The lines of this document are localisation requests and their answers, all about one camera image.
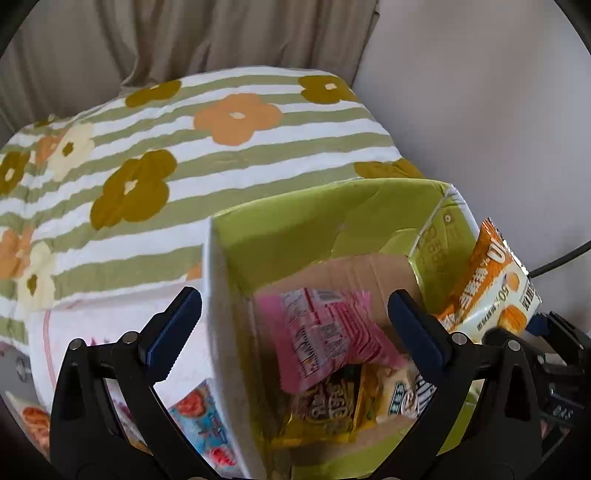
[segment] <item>cream flower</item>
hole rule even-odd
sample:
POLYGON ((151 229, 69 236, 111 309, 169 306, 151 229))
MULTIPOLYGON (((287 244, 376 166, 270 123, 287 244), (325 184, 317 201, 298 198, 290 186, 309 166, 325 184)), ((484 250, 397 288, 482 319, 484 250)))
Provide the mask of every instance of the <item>cream flower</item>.
POLYGON ((67 173, 82 165, 95 143, 92 141, 92 124, 76 124, 66 132, 55 151, 47 159, 47 167, 55 181, 62 181, 67 173))
POLYGON ((51 277, 55 269, 55 257, 45 242, 31 249, 30 265, 17 282, 18 302, 26 311, 53 307, 56 284, 51 277))

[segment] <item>snack package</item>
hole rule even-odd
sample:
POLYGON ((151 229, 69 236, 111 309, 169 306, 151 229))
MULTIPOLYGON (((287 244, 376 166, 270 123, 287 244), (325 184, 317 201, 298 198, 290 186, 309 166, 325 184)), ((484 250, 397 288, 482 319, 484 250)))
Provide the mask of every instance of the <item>snack package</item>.
POLYGON ((487 219, 480 227, 466 275, 438 318, 448 332, 463 332, 479 343, 496 326, 519 335, 540 303, 527 270, 487 219))
POLYGON ((242 477, 207 380, 168 412, 195 450, 220 475, 242 477))
POLYGON ((5 398, 20 416, 33 444, 49 459, 49 414, 39 405, 16 398, 10 392, 5 392, 5 398))
POLYGON ((397 371, 380 368, 376 376, 381 386, 376 406, 377 423, 384 423, 397 415, 417 419, 436 390, 434 385, 423 380, 412 362, 397 371))
POLYGON ((294 395, 271 446, 350 441, 359 416, 362 370, 361 365, 346 365, 305 392, 294 395))
POLYGON ((407 360, 369 317, 367 292, 299 288, 255 298, 271 331, 281 388, 302 393, 347 364, 401 368, 407 360))

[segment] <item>beige curtain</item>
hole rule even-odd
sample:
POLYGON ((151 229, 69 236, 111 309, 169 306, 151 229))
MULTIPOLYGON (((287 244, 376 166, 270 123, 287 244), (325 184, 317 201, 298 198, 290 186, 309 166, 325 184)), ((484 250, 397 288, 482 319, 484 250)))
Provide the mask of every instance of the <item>beige curtain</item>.
POLYGON ((0 59, 0 145, 121 89, 245 65, 352 83, 378 0, 40 0, 0 59))

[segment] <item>white wall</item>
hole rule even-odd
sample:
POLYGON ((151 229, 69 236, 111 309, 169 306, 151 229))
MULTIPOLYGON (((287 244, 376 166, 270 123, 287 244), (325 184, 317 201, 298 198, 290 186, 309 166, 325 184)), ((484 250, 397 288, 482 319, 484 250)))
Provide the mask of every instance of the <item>white wall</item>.
MULTIPOLYGON (((591 57, 552 0, 382 0, 353 89, 529 269, 591 239, 591 57)), ((591 252, 535 285, 591 328, 591 252)))

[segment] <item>orange flower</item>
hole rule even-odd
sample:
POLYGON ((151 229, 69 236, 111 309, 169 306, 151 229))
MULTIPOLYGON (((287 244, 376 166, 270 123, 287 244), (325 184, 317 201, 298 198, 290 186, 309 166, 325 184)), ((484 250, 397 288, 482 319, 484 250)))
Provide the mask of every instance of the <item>orange flower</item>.
POLYGON ((40 167, 47 159, 55 152, 61 139, 66 132, 61 132, 58 135, 46 135, 37 142, 37 155, 35 155, 35 165, 40 167))
POLYGON ((2 234, 0 241, 0 278, 20 277, 29 266, 32 227, 25 227, 22 235, 11 229, 2 234))
POLYGON ((235 147, 248 142, 256 130, 273 128, 280 119, 281 111, 256 93, 234 93, 198 111, 193 126, 209 130, 215 143, 235 147))

